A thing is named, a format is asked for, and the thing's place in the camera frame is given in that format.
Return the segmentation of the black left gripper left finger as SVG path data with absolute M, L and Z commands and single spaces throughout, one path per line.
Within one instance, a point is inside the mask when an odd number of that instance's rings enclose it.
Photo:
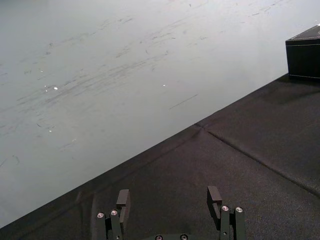
M 130 190 L 122 189 L 119 191 L 115 208 L 109 212 L 97 213 L 96 239 L 124 240 L 130 208 Z

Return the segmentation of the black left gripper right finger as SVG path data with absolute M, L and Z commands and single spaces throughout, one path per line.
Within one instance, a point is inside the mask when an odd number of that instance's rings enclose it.
M 220 240 L 246 240 L 245 211 L 241 206 L 231 208 L 223 204 L 216 186 L 207 187 L 206 203 Z

